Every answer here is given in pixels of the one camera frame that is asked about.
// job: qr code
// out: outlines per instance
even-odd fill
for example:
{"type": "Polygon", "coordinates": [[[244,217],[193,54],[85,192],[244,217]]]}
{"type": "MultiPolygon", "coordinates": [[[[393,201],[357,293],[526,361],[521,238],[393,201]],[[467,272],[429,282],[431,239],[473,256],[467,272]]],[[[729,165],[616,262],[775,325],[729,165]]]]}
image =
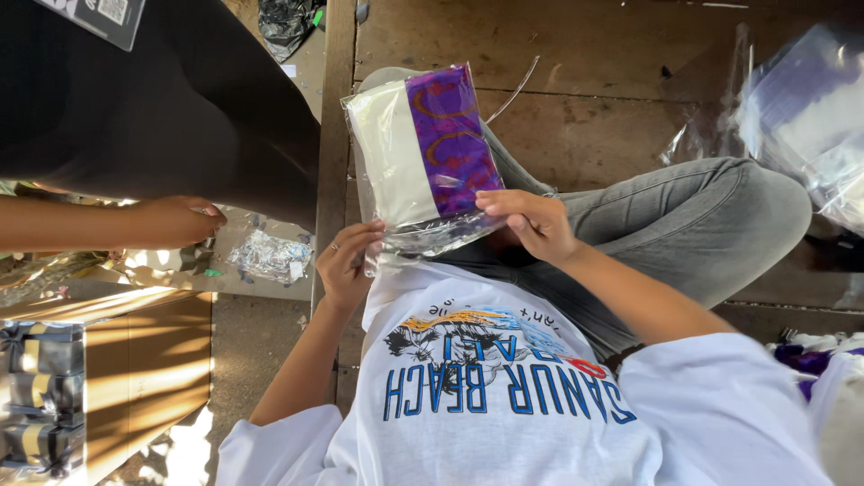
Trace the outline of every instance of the qr code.
{"type": "Polygon", "coordinates": [[[129,0],[100,0],[96,11],[112,19],[112,21],[123,25],[123,20],[126,18],[126,7],[128,6],[129,0]]]}

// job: knee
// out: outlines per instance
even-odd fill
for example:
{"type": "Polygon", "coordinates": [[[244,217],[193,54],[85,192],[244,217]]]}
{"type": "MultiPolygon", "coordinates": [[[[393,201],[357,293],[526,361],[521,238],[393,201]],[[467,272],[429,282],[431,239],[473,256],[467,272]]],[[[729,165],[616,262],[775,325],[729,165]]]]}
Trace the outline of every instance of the knee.
{"type": "Polygon", "coordinates": [[[790,177],[762,168],[753,160],[739,159],[738,169],[739,191],[746,200],[740,217],[751,225],[762,226],[761,233],[772,236],[772,246],[790,251],[810,226],[813,207],[807,190],[790,177]]]}

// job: white t-shirt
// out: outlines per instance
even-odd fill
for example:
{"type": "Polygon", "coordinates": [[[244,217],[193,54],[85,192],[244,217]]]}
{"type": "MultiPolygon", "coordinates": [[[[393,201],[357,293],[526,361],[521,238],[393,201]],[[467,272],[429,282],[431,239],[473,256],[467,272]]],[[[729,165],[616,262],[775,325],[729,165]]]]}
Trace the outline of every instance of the white t-shirt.
{"type": "Polygon", "coordinates": [[[218,485],[830,484],[791,372],[716,334],[649,346],[618,382],[548,302],[449,265],[379,278],[351,412],[219,448],[218,485]]]}

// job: graphic print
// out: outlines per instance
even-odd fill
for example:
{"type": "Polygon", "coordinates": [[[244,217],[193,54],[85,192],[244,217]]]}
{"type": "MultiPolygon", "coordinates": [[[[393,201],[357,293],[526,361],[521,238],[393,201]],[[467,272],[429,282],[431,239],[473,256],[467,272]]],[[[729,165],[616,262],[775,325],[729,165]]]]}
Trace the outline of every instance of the graphic print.
{"type": "MultiPolygon", "coordinates": [[[[438,413],[442,396],[454,403],[442,408],[447,412],[485,413],[486,389],[501,380],[514,413],[534,414],[536,404],[543,415],[564,414],[566,407],[586,419],[591,409],[604,421],[636,419],[621,408],[615,383],[604,380],[606,369],[572,356],[550,332],[556,329],[551,318],[537,318],[536,312],[534,319],[522,318],[492,306],[454,312],[432,306],[429,313],[436,317],[409,317],[384,338],[391,355],[407,357],[412,365],[388,373],[384,421],[418,415],[424,407],[438,413]]],[[[529,316],[525,309],[521,314],[529,316]]]]}

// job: black garment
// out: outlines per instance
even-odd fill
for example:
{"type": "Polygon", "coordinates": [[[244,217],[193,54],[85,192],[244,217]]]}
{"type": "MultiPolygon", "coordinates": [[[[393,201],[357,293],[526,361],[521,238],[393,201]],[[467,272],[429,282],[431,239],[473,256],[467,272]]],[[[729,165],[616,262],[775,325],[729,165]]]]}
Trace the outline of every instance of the black garment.
{"type": "Polygon", "coordinates": [[[220,0],[148,0],[131,53],[0,0],[0,179],[202,195],[314,231],[320,126],[220,0]]]}

